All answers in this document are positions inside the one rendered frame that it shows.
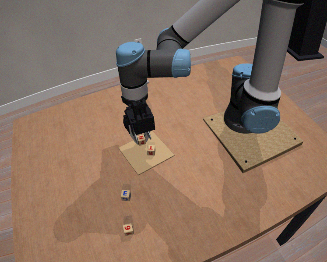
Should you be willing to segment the tan square mat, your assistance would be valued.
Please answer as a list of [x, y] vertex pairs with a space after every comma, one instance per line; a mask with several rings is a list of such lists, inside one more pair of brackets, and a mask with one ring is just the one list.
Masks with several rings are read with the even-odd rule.
[[[145, 145], [139, 146], [131, 141], [119, 147], [138, 175], [175, 156], [153, 131], [150, 135], [151, 140], [149, 138]], [[147, 145], [155, 145], [155, 156], [147, 155]]]

